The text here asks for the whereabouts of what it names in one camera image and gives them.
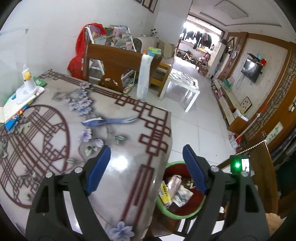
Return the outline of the white desk lamp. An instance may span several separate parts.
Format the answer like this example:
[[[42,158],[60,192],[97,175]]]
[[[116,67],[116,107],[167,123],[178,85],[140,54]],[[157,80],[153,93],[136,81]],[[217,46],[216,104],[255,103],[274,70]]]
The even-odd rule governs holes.
[[[11,94],[21,103],[36,92],[27,63],[28,32],[28,26],[1,30],[1,104]]]

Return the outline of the green rimmed trash bin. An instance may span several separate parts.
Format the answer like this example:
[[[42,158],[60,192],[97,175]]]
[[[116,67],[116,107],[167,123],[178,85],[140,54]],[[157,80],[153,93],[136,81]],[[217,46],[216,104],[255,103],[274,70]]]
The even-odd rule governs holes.
[[[163,181],[167,184],[169,178],[173,175],[179,175],[182,177],[182,180],[185,181],[191,179],[184,161],[176,161],[166,165]],[[178,207],[175,203],[172,203],[170,207],[165,207],[165,204],[158,196],[156,200],[157,208],[162,214],[172,219],[181,220],[196,217],[197,213],[202,208],[205,196],[194,185],[193,188],[189,190],[193,193],[193,195],[182,207]]]

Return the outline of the white towel on chair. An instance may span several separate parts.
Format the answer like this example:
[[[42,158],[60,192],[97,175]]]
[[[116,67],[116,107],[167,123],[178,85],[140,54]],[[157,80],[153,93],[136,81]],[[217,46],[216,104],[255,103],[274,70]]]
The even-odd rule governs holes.
[[[137,99],[139,100],[145,100],[148,92],[152,60],[152,56],[142,55],[137,82]]]

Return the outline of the balance bike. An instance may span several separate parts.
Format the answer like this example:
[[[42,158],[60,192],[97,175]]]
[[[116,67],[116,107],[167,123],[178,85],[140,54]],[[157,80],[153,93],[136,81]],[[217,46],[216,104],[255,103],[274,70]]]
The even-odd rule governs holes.
[[[189,50],[185,51],[185,53],[182,54],[181,58],[182,60],[186,60],[192,64],[196,64],[196,58],[193,56],[193,54]]]

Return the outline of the crumpled silver wrapper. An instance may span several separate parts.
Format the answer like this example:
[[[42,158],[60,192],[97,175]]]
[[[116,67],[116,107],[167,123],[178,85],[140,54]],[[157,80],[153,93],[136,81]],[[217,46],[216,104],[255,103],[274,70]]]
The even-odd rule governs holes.
[[[178,207],[184,206],[190,198],[193,196],[193,192],[191,192],[189,189],[185,188],[183,185],[179,186],[178,191],[174,195],[172,201],[175,205]]]

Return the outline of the brown wooden chair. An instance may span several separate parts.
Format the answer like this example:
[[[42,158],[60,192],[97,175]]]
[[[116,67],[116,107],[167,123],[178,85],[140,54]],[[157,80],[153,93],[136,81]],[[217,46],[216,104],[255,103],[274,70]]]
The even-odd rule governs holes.
[[[104,74],[102,74],[99,84],[121,93],[123,92],[121,81],[123,73],[128,70],[138,72],[137,97],[143,99],[147,94],[151,77],[158,68],[162,57],[88,42],[85,45],[82,68],[82,76],[85,81],[89,80],[89,61],[91,59],[103,62]]]

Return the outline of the dark carved wooden chair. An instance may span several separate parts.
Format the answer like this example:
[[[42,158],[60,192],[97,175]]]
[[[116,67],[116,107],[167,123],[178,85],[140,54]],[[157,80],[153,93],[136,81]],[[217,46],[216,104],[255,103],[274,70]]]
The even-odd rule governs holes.
[[[258,193],[267,213],[278,213],[278,186],[275,169],[266,143],[266,133],[262,132],[236,155],[250,156],[250,167],[254,171],[252,181],[258,186]]]

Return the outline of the wall television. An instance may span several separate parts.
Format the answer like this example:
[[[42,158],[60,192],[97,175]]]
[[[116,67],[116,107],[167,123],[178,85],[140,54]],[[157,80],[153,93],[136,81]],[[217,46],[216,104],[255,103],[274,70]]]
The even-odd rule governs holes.
[[[260,74],[262,74],[263,66],[259,62],[255,62],[249,58],[246,59],[241,73],[255,83]]]

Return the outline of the white bookshelf with books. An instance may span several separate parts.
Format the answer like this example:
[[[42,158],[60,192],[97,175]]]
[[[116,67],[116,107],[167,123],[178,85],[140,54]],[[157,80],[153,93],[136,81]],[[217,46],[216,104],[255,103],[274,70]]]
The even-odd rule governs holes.
[[[98,85],[123,93],[122,75],[129,71],[139,71],[141,54],[107,45],[98,45],[91,41],[91,31],[85,27],[85,50],[83,56],[83,80],[89,81],[90,61],[97,61],[102,76]]]

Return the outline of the wooden bench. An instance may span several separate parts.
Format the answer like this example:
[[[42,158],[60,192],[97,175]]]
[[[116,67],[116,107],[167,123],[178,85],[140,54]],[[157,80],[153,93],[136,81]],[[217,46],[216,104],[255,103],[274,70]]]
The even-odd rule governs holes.
[[[172,64],[161,62],[155,73],[152,75],[151,84],[158,87],[158,96],[161,95],[163,87],[167,81],[168,75],[172,69]]]

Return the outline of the red cloth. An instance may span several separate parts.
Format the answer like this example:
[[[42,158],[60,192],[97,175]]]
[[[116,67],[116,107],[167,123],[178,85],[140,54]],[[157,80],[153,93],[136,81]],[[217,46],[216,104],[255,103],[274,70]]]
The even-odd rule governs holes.
[[[77,41],[76,41],[76,45],[75,45],[76,55],[69,62],[68,67],[67,67],[67,70],[70,72],[71,76],[74,78],[78,78],[78,79],[83,79],[82,59],[83,59],[84,50],[85,50],[85,27],[88,27],[88,26],[96,27],[99,29],[100,34],[106,35],[106,30],[104,29],[103,25],[99,24],[99,23],[91,23],[91,24],[85,25],[81,29],[81,31],[77,37]]]

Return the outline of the white mop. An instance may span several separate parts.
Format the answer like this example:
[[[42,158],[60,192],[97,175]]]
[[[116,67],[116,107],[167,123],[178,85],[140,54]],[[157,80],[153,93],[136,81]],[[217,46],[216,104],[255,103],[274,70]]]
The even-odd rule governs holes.
[[[264,111],[266,110],[267,106],[265,105],[263,107],[263,109],[258,112],[256,114],[256,117],[255,119],[245,128],[245,130],[239,134],[237,137],[235,137],[235,135],[232,135],[230,138],[229,138],[229,142],[230,142],[230,145],[233,149],[237,149],[239,147],[239,139],[241,139],[241,137],[250,129],[250,127],[256,122],[256,120],[264,113]]]

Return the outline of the white coffee table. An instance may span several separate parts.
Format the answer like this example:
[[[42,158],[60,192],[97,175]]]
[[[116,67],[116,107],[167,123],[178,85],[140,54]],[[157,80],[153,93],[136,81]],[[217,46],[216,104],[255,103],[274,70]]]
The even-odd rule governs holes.
[[[170,71],[170,74],[168,75],[167,80],[164,84],[164,87],[159,95],[159,101],[163,100],[166,90],[167,90],[170,83],[173,83],[173,84],[176,84],[182,88],[185,88],[186,90],[188,90],[194,94],[190,103],[188,104],[188,106],[185,109],[185,112],[188,113],[189,110],[191,109],[191,107],[193,106],[193,104],[195,103],[197,97],[200,94],[198,81],[195,78],[193,78],[181,71],[178,71],[176,69],[172,69]]]

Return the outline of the low tv cabinet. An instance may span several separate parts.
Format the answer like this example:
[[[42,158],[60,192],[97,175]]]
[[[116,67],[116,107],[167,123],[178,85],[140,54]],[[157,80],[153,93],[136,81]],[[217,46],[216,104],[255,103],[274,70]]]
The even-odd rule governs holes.
[[[227,130],[241,134],[248,126],[248,118],[243,112],[242,106],[232,91],[218,79],[211,84],[218,106],[227,125]]]

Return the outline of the colourful box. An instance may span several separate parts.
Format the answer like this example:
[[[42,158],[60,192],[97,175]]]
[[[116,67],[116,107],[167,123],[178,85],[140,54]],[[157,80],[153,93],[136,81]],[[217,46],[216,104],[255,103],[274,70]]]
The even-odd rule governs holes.
[[[149,56],[162,55],[162,51],[159,48],[148,47],[147,53]]]

